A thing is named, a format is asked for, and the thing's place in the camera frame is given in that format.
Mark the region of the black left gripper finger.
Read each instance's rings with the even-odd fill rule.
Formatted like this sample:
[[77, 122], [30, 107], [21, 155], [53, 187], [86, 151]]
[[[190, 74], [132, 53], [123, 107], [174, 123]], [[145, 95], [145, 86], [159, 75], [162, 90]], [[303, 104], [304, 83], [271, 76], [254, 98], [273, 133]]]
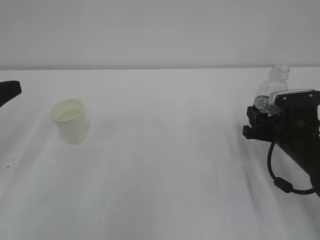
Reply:
[[0, 107], [22, 93], [21, 84], [16, 80], [0, 82]]

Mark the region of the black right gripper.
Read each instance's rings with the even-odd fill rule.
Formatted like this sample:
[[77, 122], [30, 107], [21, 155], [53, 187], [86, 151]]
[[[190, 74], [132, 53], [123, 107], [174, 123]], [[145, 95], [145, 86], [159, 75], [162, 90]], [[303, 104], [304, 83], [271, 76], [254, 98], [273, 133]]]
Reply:
[[249, 125], [242, 135], [248, 140], [270, 142], [270, 150], [278, 145], [282, 150], [319, 150], [320, 120], [318, 106], [283, 109], [276, 114], [260, 112], [248, 106]]

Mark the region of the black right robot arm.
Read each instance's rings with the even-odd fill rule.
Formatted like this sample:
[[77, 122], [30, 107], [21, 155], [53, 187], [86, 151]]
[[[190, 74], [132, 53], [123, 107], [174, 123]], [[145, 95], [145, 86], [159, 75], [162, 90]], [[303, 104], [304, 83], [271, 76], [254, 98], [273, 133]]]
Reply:
[[[297, 195], [320, 194], [320, 121], [316, 108], [283, 109], [268, 116], [256, 107], [247, 108], [249, 125], [242, 134], [248, 140], [269, 142], [266, 164], [276, 187], [285, 193]], [[312, 188], [295, 189], [292, 183], [276, 176], [272, 169], [272, 154], [279, 146], [310, 178]]]

